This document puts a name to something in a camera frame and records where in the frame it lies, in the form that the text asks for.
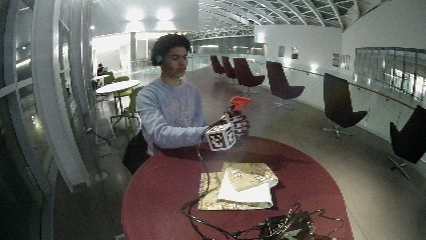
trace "white round table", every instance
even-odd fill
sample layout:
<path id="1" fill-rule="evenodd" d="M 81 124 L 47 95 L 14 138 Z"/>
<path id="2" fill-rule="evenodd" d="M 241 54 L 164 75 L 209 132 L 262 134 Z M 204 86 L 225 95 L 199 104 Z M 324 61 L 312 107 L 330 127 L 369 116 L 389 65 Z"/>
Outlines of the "white round table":
<path id="1" fill-rule="evenodd" d="M 117 124 L 117 122 L 124 117 L 123 116 L 123 103 L 121 103 L 120 91 L 137 86 L 140 83 L 141 83 L 140 80 L 128 80 L 128 81 L 121 81 L 121 82 L 115 82 L 115 83 L 107 84 L 104 87 L 100 87 L 99 89 L 96 89 L 97 94 L 105 94 L 105 93 L 112 93 L 112 92 L 119 93 L 120 114 L 109 117 L 109 121 L 112 118 L 119 118 L 119 120 L 115 122 L 113 126 Z"/>

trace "red round table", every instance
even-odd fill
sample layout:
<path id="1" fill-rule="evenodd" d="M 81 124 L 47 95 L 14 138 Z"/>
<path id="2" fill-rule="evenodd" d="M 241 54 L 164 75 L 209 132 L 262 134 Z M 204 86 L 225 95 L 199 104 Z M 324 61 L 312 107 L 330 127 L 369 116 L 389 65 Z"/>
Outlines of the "red round table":
<path id="1" fill-rule="evenodd" d="M 345 200 L 340 188 L 322 166 L 293 147 L 260 138 L 248 137 L 227 151 L 212 152 L 201 146 L 201 156 L 209 172 L 221 170 L 224 162 L 266 163 L 280 182 L 272 188 L 273 207 L 245 211 L 203 211 L 192 215 L 229 232 L 246 230 L 268 217 L 285 215 L 296 203 L 308 212 L 324 209 L 325 215 L 344 220 L 344 227 L 330 235 L 353 239 Z M 121 224 L 127 240 L 201 239 L 188 217 L 180 212 L 184 204 L 199 196 L 200 175 L 205 172 L 197 148 L 163 150 L 135 173 L 123 198 Z M 326 236 L 341 226 L 340 221 L 312 215 L 316 235 Z M 219 231 L 196 224 L 205 236 L 227 239 Z M 253 231 L 250 237 L 258 236 Z"/>

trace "paper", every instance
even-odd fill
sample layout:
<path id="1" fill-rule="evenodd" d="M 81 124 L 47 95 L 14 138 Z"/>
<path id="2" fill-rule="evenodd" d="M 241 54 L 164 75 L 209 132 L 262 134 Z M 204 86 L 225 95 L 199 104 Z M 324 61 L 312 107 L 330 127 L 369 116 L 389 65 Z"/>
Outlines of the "paper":
<path id="1" fill-rule="evenodd" d="M 264 183 L 269 188 L 277 185 L 278 178 L 265 163 L 224 163 L 223 172 L 228 175 L 232 186 L 242 191 Z"/>
<path id="2" fill-rule="evenodd" d="M 265 209 L 272 206 L 270 203 L 242 203 L 236 201 L 228 201 L 219 199 L 219 189 L 223 185 L 223 172 L 209 173 L 211 177 L 211 185 L 209 192 L 204 198 L 199 201 L 199 209 L 200 210 L 254 210 L 254 209 Z M 200 194 L 207 190 L 208 187 L 208 175 L 207 173 L 201 173 L 200 180 Z"/>
<path id="3" fill-rule="evenodd" d="M 228 171 L 229 169 L 227 169 L 225 171 L 223 184 L 219 190 L 219 200 L 228 200 L 239 203 L 262 204 L 264 208 L 270 208 L 273 202 L 270 196 L 269 183 L 266 182 L 246 190 L 237 191 L 236 188 L 232 186 Z"/>

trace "wire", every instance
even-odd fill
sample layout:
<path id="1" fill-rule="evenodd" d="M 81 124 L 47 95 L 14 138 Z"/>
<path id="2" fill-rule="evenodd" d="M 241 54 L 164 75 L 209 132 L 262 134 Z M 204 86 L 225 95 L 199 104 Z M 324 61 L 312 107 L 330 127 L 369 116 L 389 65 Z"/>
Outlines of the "wire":
<path id="1" fill-rule="evenodd" d="M 256 225 L 253 226 L 252 228 L 246 229 L 246 230 L 242 230 L 242 231 L 237 231 L 235 233 L 231 233 L 229 231 L 227 231 L 225 229 L 220 228 L 219 226 L 211 224 L 209 222 L 204 221 L 203 219 L 197 218 L 196 216 L 192 215 L 192 209 L 193 209 L 193 206 L 200 202 L 200 200 L 209 194 L 209 191 L 211 191 L 211 175 L 209 175 L 209 169 L 208 169 L 208 166 L 204 162 L 204 159 L 203 159 L 203 156 L 201 156 L 201 152 L 200 152 L 200 149 L 201 149 L 201 142 L 203 142 L 203 137 L 205 135 L 205 133 L 213 128 L 213 126 L 216 126 L 219 123 L 221 123 L 221 121 L 224 121 L 224 119 L 220 119 L 215 124 L 209 125 L 207 127 L 207 129 L 203 131 L 201 135 L 200 135 L 200 138 L 199 138 L 199 145 L 197 145 L 197 155 L 199 155 L 199 159 L 200 159 L 200 162 L 203 164 L 203 168 L 204 168 L 204 172 L 205 172 L 205 176 L 207 176 L 207 187 L 205 189 L 203 190 L 203 192 L 200 193 L 199 197 L 192 200 L 191 202 L 188 202 L 183 207 L 181 207 L 181 213 L 188 217 L 189 221 L 191 221 L 191 225 L 193 227 L 193 229 L 196 230 L 196 232 L 199 233 L 199 235 L 201 236 L 203 240 L 213 240 L 213 238 L 209 238 L 200 230 L 199 226 L 196 225 L 196 223 L 200 223 L 213 229 L 216 229 L 227 238 L 227 240 L 229 239 L 235 239 L 235 240 L 266 240 L 266 239 L 270 239 L 273 236 L 277 236 L 278 239 L 284 239 L 281 237 L 285 237 L 285 233 L 288 231 L 288 229 L 292 227 L 293 223 L 296 222 L 296 220 L 298 220 L 298 217 L 294 216 L 294 213 L 301 209 L 301 204 L 300 203 L 296 203 L 289 212 L 288 212 L 288 215 L 286 215 L 286 218 L 284 220 L 281 224 L 281 226 L 274 229 L 273 232 L 269 232 L 269 234 L 266 236 L 261 236 L 261 237 L 254 237 L 254 238 L 246 238 L 248 234 L 250 231 L 253 230 L 261 230 L 262 227 L 265 227 L 265 224 L 261 225 Z M 316 214 L 316 213 L 320 213 L 318 216 L 320 217 L 324 217 L 326 219 L 330 219 L 330 220 L 338 220 L 342 222 L 342 225 L 336 228 L 326 236 L 329 237 L 329 235 L 334 232 L 337 232 L 345 225 L 344 223 L 344 220 L 342 219 L 338 219 L 338 218 L 330 218 L 328 216 L 325 216 L 325 210 L 324 209 L 320 209 L 317 211 L 314 211 L 313 213 L 310 213 L 309 215 L 312 214 Z"/>
<path id="2" fill-rule="evenodd" d="M 91 131 L 99 138 L 104 139 L 108 142 L 108 145 L 111 146 L 111 141 L 108 138 L 100 136 L 93 130 Z"/>

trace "chair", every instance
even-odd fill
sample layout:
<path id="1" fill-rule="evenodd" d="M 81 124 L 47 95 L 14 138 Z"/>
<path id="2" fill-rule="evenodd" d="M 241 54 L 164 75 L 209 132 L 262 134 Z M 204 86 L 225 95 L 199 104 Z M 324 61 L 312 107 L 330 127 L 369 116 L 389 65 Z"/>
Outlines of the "chair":
<path id="1" fill-rule="evenodd" d="M 398 169 L 402 174 L 410 179 L 404 167 L 405 161 L 417 163 L 426 152 L 426 109 L 417 106 L 413 115 L 405 124 L 401 131 L 397 126 L 390 122 L 390 143 L 394 154 L 402 159 L 396 161 L 390 156 L 388 159 L 394 163 L 392 170 Z"/>
<path id="2" fill-rule="evenodd" d="M 129 94 L 129 98 L 131 98 L 131 103 L 129 103 L 129 106 L 124 109 L 124 112 L 123 112 L 123 116 L 125 117 L 125 127 L 128 129 L 128 121 L 129 121 L 129 126 L 132 128 L 132 133 L 133 133 L 133 137 L 135 137 L 135 129 L 133 129 L 133 126 L 132 126 L 132 118 L 136 118 L 137 120 L 137 130 L 140 130 L 140 127 L 141 127 L 141 120 L 139 118 L 139 114 L 136 112 L 136 96 L 137 96 L 137 93 L 139 91 L 144 88 L 143 87 L 137 87 L 132 90 L 132 93 Z"/>
<path id="3" fill-rule="evenodd" d="M 270 93 L 272 95 L 281 98 L 281 103 L 274 103 L 276 107 L 284 106 L 290 109 L 294 109 L 286 103 L 284 103 L 284 99 L 297 98 L 302 94 L 305 87 L 290 86 L 281 63 L 266 61 L 266 70 Z"/>
<path id="4" fill-rule="evenodd" d="M 220 77 L 223 77 L 223 74 L 225 73 L 225 69 L 216 55 L 211 55 L 211 62 L 213 66 L 213 71 L 220 75 Z"/>
<path id="5" fill-rule="evenodd" d="M 123 164 L 128 168 L 132 175 L 135 174 L 136 170 L 144 164 L 144 162 L 149 159 L 148 151 L 148 143 L 144 139 L 143 132 L 131 139 L 124 155 L 123 155 Z"/>
<path id="6" fill-rule="evenodd" d="M 113 82 L 121 82 L 121 81 L 128 81 L 129 80 L 129 77 L 128 76 L 120 76 L 115 79 Z M 123 91 L 117 91 L 117 92 L 113 92 L 113 97 L 115 97 L 115 106 L 116 106 L 116 114 L 119 115 L 119 107 L 117 107 L 117 100 L 120 101 L 119 97 L 123 98 L 123 97 L 127 97 L 129 96 L 132 93 L 132 88 L 127 89 L 127 90 L 123 90 Z"/>
<path id="7" fill-rule="evenodd" d="M 227 73 L 227 77 L 232 79 L 232 84 L 236 84 L 236 71 L 233 66 L 231 65 L 229 62 L 229 57 L 223 56 L 223 64 L 224 64 L 224 69 L 225 69 L 225 73 Z"/>
<path id="8" fill-rule="evenodd" d="M 108 75 L 108 77 L 104 78 L 104 86 L 105 86 L 105 85 L 108 85 L 108 84 L 115 82 L 116 77 L 115 77 L 115 73 L 113 72 L 105 72 L 104 75 Z M 104 101 L 108 101 L 108 98 L 109 98 L 108 96 L 109 96 L 108 93 L 107 94 L 96 94 L 96 97 L 95 97 L 96 99 L 99 97 L 103 97 L 101 100 L 97 101 L 97 102 L 101 102 L 101 108 L 104 107 Z"/>
<path id="9" fill-rule="evenodd" d="M 250 87 L 256 87 L 262 84 L 265 75 L 254 76 L 245 58 L 235 58 L 235 71 L 239 80 L 239 84 L 248 87 L 246 95 L 256 94 L 250 92 Z"/>
<path id="10" fill-rule="evenodd" d="M 108 77 L 104 78 L 104 85 L 113 83 L 116 80 L 113 72 L 105 72 L 105 75 L 108 75 Z"/>
<path id="11" fill-rule="evenodd" d="M 325 74 L 324 76 L 324 105 L 325 115 L 336 123 L 334 128 L 322 128 L 325 131 L 336 132 L 340 139 L 340 134 L 352 135 L 341 131 L 338 128 L 354 126 L 368 115 L 368 111 L 353 111 L 349 83 L 345 79 Z"/>

